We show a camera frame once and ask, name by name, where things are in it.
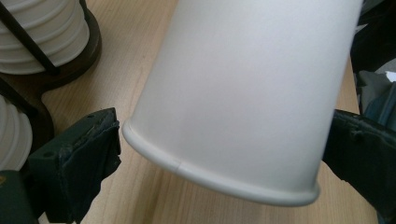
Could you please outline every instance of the black holder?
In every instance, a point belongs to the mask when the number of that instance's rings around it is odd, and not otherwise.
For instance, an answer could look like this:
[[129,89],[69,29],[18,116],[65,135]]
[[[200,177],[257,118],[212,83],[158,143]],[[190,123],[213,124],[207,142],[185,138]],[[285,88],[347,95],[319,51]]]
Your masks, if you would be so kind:
[[119,127],[115,108],[91,113],[31,154],[29,175],[0,171],[0,223],[80,223],[120,165]]
[[44,66],[46,71],[32,75],[0,73],[0,94],[24,112],[32,125],[33,143],[31,153],[54,136],[50,112],[41,101],[45,91],[65,85],[84,74],[99,58],[102,37],[96,18],[87,9],[85,1],[79,1],[90,29],[85,49],[72,62],[55,67],[33,39],[0,2],[0,20]]

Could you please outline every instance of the wood grain surface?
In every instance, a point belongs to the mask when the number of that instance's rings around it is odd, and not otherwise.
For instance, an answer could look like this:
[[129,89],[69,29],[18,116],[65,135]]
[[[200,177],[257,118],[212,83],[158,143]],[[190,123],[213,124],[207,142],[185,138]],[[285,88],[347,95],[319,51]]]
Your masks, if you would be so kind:
[[[103,38],[100,60],[85,75],[44,94],[60,133],[84,115],[116,107],[123,123],[134,111],[177,0],[88,0]],[[338,108],[358,112],[350,65]],[[318,200],[286,208],[204,189],[142,158],[121,138],[122,164],[106,179],[83,223],[90,224],[374,224],[375,210],[321,164]],[[45,216],[40,223],[48,223]]]

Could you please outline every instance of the paper cup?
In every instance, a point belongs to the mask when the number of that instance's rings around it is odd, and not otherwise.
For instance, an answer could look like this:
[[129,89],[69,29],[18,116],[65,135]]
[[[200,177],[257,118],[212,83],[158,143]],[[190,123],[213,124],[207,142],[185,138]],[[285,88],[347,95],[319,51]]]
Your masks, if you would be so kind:
[[30,121],[23,113],[19,113],[20,117],[20,138],[17,146],[13,150],[11,157],[3,170],[16,170],[19,171],[25,164],[32,147],[33,135]]
[[20,118],[17,108],[14,105],[7,104],[7,127],[4,134],[2,144],[0,145],[0,171],[7,167],[20,138]]
[[7,104],[4,97],[0,95],[0,143],[3,140],[6,127],[7,127]]
[[45,0],[2,0],[1,2],[8,11],[21,11],[40,4],[42,1]]
[[312,203],[360,8],[180,0],[125,139],[205,187]]
[[[84,12],[78,0],[57,0],[58,6],[39,19],[21,24],[55,66],[71,62],[86,47],[90,34]],[[42,6],[48,11],[53,3],[45,0]],[[44,67],[8,30],[0,27],[0,72],[12,75],[29,75],[43,72]]]
[[[7,7],[8,11],[25,29],[52,20],[59,15],[70,0],[25,1],[20,7]],[[7,29],[1,23],[0,28]]]

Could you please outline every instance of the stacked paper cups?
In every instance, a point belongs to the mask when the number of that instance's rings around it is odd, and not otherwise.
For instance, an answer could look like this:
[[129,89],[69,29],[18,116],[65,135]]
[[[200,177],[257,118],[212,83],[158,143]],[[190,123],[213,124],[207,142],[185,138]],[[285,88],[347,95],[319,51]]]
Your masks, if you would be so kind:
[[20,170],[31,146],[29,119],[0,95],[0,171]]
[[[2,3],[55,66],[75,59],[88,43],[89,28],[78,0],[2,0]],[[0,72],[28,75],[44,70],[0,22]]]

